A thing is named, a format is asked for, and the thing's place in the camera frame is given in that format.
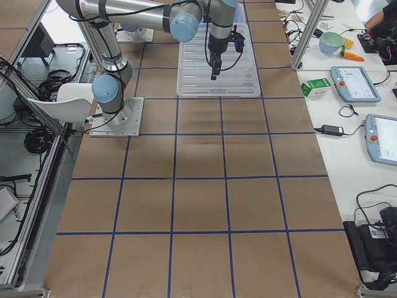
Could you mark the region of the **person forearm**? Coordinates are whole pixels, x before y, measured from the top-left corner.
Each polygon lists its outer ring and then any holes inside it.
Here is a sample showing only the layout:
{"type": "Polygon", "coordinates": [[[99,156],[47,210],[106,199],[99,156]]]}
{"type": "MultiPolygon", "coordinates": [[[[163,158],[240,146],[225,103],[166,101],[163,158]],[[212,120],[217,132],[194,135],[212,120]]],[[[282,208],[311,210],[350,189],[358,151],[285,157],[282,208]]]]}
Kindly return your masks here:
{"type": "Polygon", "coordinates": [[[364,25],[365,30],[373,30],[375,27],[382,25],[385,20],[384,11],[380,11],[372,16],[364,25]]]}

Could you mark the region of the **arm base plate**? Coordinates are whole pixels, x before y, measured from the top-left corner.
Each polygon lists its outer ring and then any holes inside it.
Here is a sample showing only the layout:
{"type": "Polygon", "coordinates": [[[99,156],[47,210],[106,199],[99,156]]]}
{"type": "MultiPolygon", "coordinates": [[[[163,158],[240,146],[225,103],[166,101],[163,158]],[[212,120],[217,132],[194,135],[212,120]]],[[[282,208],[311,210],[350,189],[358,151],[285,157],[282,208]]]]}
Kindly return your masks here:
{"type": "Polygon", "coordinates": [[[96,104],[96,114],[90,123],[93,129],[91,137],[138,137],[140,134],[144,98],[131,97],[124,99],[123,109],[115,116],[104,114],[99,104],[96,104]]]}

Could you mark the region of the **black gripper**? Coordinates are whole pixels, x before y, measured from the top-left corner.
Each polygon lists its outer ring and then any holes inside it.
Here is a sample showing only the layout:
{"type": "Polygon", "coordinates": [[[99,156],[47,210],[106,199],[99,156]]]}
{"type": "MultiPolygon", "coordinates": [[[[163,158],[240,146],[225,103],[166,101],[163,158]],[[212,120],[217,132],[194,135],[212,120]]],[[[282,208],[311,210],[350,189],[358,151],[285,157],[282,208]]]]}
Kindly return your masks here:
{"type": "Polygon", "coordinates": [[[208,38],[208,49],[210,51],[210,66],[212,69],[211,80],[217,79],[221,72],[221,54],[228,47],[231,34],[231,26],[219,27],[211,26],[210,36],[208,38]]]}

